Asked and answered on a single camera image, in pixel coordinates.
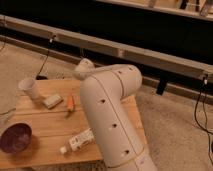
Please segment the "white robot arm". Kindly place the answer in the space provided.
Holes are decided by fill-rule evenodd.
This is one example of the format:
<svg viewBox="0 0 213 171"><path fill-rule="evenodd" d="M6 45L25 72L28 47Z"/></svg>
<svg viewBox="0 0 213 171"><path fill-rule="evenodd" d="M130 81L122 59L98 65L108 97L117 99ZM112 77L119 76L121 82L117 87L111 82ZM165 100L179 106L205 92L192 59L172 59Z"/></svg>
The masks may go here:
<svg viewBox="0 0 213 171"><path fill-rule="evenodd" d="M74 75L82 81L80 101L107 171L158 171L121 103L140 88L139 69L127 64L95 67L83 58Z"/></svg>

